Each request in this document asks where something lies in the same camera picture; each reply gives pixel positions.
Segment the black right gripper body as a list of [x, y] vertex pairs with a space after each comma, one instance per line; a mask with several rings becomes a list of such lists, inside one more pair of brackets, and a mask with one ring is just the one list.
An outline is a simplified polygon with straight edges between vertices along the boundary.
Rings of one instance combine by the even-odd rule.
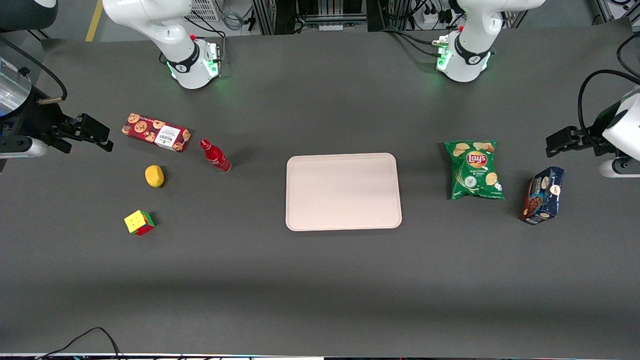
[[10, 112], [9, 135], [28, 136], [53, 148], [71, 148], [68, 139], [80, 140], [74, 119], [66, 116], [57, 103], [38, 103], [47, 98], [43, 92], [32, 92], [22, 105]]

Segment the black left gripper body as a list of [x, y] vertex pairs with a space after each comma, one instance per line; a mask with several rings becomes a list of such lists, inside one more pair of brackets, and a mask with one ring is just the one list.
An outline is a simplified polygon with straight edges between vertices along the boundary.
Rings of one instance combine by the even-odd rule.
[[619, 105], [611, 105], [601, 111], [590, 126], [585, 125], [582, 111], [579, 111], [579, 125], [582, 131], [582, 142], [587, 148], [592, 148], [595, 157], [602, 157], [605, 154], [615, 154], [617, 148], [605, 139], [603, 132], [612, 123]]

